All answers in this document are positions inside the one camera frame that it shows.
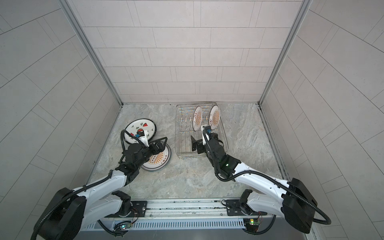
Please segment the white plate orange sunburst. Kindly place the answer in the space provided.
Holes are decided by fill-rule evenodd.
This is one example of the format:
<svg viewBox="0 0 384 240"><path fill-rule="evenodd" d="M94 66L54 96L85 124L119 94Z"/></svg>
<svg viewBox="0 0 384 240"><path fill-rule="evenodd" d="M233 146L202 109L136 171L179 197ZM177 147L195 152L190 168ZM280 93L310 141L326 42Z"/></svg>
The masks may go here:
<svg viewBox="0 0 384 240"><path fill-rule="evenodd" d="M163 169L171 160L171 148L166 144L166 148L158 155L153 155L148 162L144 163L141 168L145 171L155 172Z"/></svg>

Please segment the white blue-rim watermelon plate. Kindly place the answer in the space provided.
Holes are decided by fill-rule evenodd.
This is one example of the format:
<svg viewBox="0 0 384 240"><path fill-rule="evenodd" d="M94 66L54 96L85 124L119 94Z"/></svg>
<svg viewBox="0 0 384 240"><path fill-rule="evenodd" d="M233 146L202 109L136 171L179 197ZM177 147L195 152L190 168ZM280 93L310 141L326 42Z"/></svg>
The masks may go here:
<svg viewBox="0 0 384 240"><path fill-rule="evenodd" d="M157 132L156 124L149 119L138 119L127 125L125 131L128 133L124 134L124 140L128 144L138 143L135 139L129 137L135 136L138 138L146 147L149 146L149 141L155 136Z"/></svg>

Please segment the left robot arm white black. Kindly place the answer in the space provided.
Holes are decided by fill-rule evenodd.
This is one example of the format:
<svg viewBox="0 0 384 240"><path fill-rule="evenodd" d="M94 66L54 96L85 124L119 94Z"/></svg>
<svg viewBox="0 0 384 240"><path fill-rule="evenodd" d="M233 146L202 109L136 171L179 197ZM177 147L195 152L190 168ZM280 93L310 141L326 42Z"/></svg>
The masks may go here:
<svg viewBox="0 0 384 240"><path fill-rule="evenodd" d="M73 240L84 227L108 215L129 214L131 197L120 189L136 178L152 156L166 149L167 140L164 137L148 145L137 141L123 146L118 167L106 177L73 190L57 191L36 222L31 239L41 236L45 240Z"/></svg>

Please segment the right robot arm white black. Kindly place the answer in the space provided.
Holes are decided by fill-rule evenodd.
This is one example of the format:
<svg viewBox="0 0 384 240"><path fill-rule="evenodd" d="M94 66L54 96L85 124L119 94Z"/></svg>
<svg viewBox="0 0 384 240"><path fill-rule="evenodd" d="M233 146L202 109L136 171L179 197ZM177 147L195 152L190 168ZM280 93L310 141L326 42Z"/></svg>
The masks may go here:
<svg viewBox="0 0 384 240"><path fill-rule="evenodd" d="M298 179L281 180L256 171L228 155L215 133L191 137L192 151L205 154L222 182L234 181L250 187L239 200L241 211L250 216L266 212L283 217L296 230L308 234L315 219L318 203Z"/></svg>

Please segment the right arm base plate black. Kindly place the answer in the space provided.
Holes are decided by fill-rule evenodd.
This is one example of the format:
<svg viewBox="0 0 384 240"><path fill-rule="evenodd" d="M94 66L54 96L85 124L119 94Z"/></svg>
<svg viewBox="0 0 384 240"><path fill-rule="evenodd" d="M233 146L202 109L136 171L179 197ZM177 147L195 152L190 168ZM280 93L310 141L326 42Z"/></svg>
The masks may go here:
<svg viewBox="0 0 384 240"><path fill-rule="evenodd" d="M230 217L233 216L257 216L259 213L250 211L246 213L241 209L241 204L238 199L235 200L223 200L223 204L225 204L227 215Z"/></svg>

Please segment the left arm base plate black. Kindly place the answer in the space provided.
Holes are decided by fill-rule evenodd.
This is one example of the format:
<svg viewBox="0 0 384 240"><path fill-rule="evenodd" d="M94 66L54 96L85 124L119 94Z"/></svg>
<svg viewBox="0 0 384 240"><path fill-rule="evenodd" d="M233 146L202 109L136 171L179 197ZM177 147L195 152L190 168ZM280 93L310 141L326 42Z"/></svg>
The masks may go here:
<svg viewBox="0 0 384 240"><path fill-rule="evenodd" d="M131 201L129 206L123 206L123 211L119 211L113 216L116 218L143 218L146 215L147 205L147 201Z"/></svg>

